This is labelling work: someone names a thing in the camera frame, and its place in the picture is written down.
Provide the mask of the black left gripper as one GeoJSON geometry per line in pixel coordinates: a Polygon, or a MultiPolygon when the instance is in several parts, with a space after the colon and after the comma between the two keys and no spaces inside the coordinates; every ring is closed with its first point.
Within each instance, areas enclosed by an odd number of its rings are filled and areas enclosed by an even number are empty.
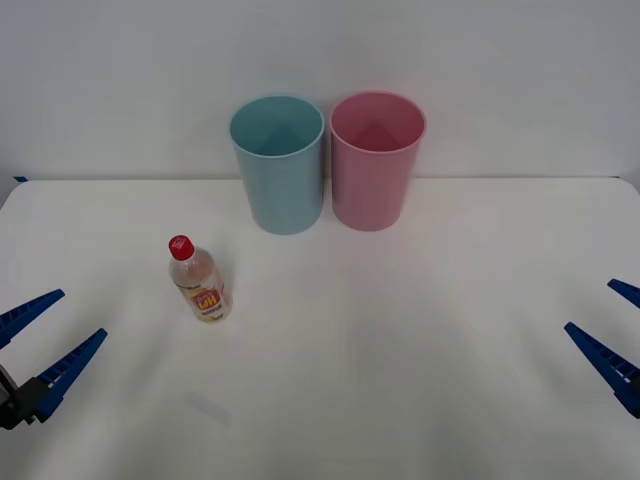
{"type": "MultiPolygon", "coordinates": [[[[0,348],[62,299],[61,289],[36,297],[5,313],[0,320],[0,348]]],[[[64,400],[64,395],[96,354],[108,333],[98,329],[84,342],[67,353],[36,377],[19,387],[3,366],[0,366],[1,428],[12,430],[19,423],[40,423],[48,420],[64,400]]]]}

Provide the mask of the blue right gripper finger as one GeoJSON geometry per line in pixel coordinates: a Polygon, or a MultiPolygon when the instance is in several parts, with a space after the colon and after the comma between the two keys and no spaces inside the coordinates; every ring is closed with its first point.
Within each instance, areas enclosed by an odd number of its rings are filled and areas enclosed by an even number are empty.
{"type": "Polygon", "coordinates": [[[572,322],[564,330],[613,390],[614,396],[639,418],[639,368],[602,344],[572,322]]]}
{"type": "Polygon", "coordinates": [[[618,279],[611,279],[607,286],[634,306],[640,306],[640,288],[618,279]]]}

